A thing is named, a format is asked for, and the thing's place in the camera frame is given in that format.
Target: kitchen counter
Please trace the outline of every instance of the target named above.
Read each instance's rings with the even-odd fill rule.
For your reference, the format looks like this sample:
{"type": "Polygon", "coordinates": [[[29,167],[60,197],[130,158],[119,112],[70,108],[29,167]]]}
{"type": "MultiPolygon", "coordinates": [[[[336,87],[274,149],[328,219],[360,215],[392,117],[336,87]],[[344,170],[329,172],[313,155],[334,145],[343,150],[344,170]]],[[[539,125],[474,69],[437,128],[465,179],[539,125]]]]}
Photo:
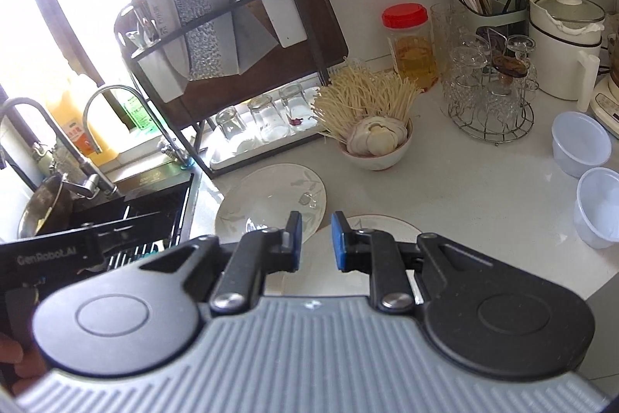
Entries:
{"type": "MultiPolygon", "coordinates": [[[[249,173],[275,163],[316,172],[327,189],[329,216],[391,215],[589,298],[619,271],[619,247],[597,251],[578,237],[572,221],[577,180],[552,157],[551,125],[575,103],[538,93],[535,125],[523,139],[494,145],[470,138],[440,111],[435,86],[414,105],[414,139],[405,158],[378,173],[351,165],[335,141],[315,141],[221,176],[200,178],[188,236],[214,233],[224,195],[249,173]]],[[[607,164],[619,170],[617,141],[607,164]]]]}

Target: bowl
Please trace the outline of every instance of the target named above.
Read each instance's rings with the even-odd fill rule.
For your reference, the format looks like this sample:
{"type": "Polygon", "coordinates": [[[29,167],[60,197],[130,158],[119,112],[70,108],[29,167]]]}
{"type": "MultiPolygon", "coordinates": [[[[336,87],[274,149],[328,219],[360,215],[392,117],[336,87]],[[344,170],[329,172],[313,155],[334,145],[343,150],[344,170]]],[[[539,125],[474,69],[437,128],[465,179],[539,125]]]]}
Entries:
{"type": "Polygon", "coordinates": [[[592,117],[568,111],[552,123],[552,152],[561,170],[580,178],[610,159],[612,145],[604,127],[592,117]]]}
{"type": "Polygon", "coordinates": [[[392,153],[385,154],[385,156],[357,156],[356,154],[350,154],[346,150],[346,144],[338,142],[337,145],[342,154],[348,158],[353,165],[357,165],[359,168],[363,168],[364,170],[378,172],[380,170],[386,170],[393,167],[404,157],[406,151],[409,150],[410,141],[413,138],[413,123],[411,120],[406,123],[406,131],[407,135],[404,144],[392,153]]]}
{"type": "Polygon", "coordinates": [[[619,242],[619,174],[609,168],[585,172],[576,188],[574,225],[593,249],[619,242]]]}

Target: glass cup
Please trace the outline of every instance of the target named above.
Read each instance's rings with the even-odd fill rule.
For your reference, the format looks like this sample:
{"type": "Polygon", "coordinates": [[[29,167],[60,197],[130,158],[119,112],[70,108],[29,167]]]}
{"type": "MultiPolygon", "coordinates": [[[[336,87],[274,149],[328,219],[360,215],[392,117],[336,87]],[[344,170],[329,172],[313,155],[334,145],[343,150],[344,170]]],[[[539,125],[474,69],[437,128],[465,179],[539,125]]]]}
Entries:
{"type": "Polygon", "coordinates": [[[260,144],[260,141],[247,129],[247,125],[234,107],[217,113],[215,122],[222,129],[232,154],[245,153],[260,144]]]}
{"type": "Polygon", "coordinates": [[[475,48],[459,46],[451,51],[452,72],[447,97],[451,116],[461,118],[478,107],[482,90],[480,72],[487,63],[486,56],[475,48]]]}
{"type": "Polygon", "coordinates": [[[510,36],[507,39],[507,49],[513,51],[516,59],[524,63],[527,67],[526,79],[518,80],[516,83],[523,104],[530,103],[535,98],[537,90],[539,89],[537,69],[529,57],[530,54],[535,51],[535,46],[535,41],[527,36],[510,36]]]}
{"type": "Polygon", "coordinates": [[[513,130],[521,109],[514,80],[499,76],[485,88],[477,119],[488,132],[502,134],[513,130]]]}
{"type": "Polygon", "coordinates": [[[268,95],[259,95],[247,104],[260,137],[264,142],[273,142],[282,139],[290,133],[288,122],[282,118],[268,95]]]}
{"type": "Polygon", "coordinates": [[[286,116],[290,127],[295,132],[302,132],[317,125],[316,118],[300,84],[289,84],[279,90],[279,97],[286,108],[286,116]]]}
{"type": "Polygon", "coordinates": [[[435,4],[430,9],[434,58],[441,78],[450,71],[450,50],[453,46],[453,9],[449,4],[435,4]]]}

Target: finger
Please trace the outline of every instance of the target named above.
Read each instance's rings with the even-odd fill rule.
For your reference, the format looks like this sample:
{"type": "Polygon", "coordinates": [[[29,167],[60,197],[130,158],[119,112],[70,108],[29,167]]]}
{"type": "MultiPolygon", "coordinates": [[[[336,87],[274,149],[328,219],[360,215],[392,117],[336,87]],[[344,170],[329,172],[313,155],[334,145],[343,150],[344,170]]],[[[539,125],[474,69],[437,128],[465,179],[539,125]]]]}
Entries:
{"type": "Polygon", "coordinates": [[[17,364],[24,358],[22,346],[0,332],[0,362],[17,364]]]}
{"type": "Polygon", "coordinates": [[[27,350],[22,361],[15,364],[15,374],[20,378],[42,377],[46,372],[45,362],[36,347],[27,350]]]}
{"type": "Polygon", "coordinates": [[[13,394],[19,395],[27,388],[33,386],[39,378],[25,378],[24,380],[19,380],[13,384],[13,394]]]}

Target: metal faucet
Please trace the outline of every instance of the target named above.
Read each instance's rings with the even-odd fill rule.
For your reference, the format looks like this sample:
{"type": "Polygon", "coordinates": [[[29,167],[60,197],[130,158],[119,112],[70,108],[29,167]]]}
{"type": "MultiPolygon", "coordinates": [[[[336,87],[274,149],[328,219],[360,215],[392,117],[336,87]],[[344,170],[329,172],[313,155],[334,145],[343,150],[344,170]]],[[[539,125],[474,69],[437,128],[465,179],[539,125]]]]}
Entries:
{"type": "Polygon", "coordinates": [[[103,174],[103,172],[99,170],[97,165],[92,163],[91,160],[89,160],[88,158],[86,158],[86,156],[80,153],[77,147],[75,147],[75,145],[69,140],[69,137],[67,137],[67,135],[60,128],[58,123],[56,123],[56,121],[51,117],[50,113],[48,113],[47,110],[36,100],[28,97],[15,97],[8,99],[2,105],[2,107],[0,107],[0,125],[2,124],[2,119],[4,119],[4,116],[6,116],[6,113],[8,113],[12,108],[19,104],[27,104],[29,106],[32,106],[36,110],[38,110],[39,113],[41,113],[41,116],[43,116],[43,119],[45,120],[47,125],[49,125],[51,129],[54,130],[57,138],[60,139],[60,142],[62,142],[64,144],[64,147],[67,148],[67,151],[69,151],[69,153],[77,160],[79,168],[88,177],[85,185],[74,185],[74,187],[72,188],[73,191],[78,192],[79,194],[86,197],[94,196],[95,189],[97,187],[101,189],[101,191],[106,193],[106,195],[111,195],[116,192],[116,184],[111,182],[105,176],[105,174],[103,174]]]}
{"type": "Polygon", "coordinates": [[[153,114],[144,96],[137,89],[132,88],[131,86],[127,86],[125,84],[107,84],[106,86],[102,86],[98,88],[97,91],[95,91],[92,94],[91,98],[88,99],[88,102],[86,102],[86,107],[84,108],[84,115],[82,116],[82,124],[84,125],[84,132],[86,133],[86,138],[91,143],[92,147],[97,153],[101,152],[101,148],[99,147],[95,139],[92,137],[91,130],[88,128],[87,116],[88,116],[88,111],[91,108],[92,101],[97,97],[97,95],[109,89],[123,89],[133,94],[135,98],[137,98],[140,101],[140,104],[142,105],[142,107],[144,107],[144,109],[146,110],[150,118],[153,120],[153,123],[155,124],[155,126],[159,129],[159,131],[162,133],[162,135],[165,137],[165,140],[169,144],[169,147],[168,147],[166,145],[162,146],[160,143],[157,147],[160,148],[161,152],[164,154],[167,154],[171,158],[177,159],[179,163],[181,164],[181,166],[183,167],[191,164],[191,157],[189,153],[186,150],[178,147],[178,145],[176,145],[176,142],[174,141],[172,136],[169,134],[168,130],[166,130],[163,127],[163,125],[161,124],[157,116],[153,114]]]}

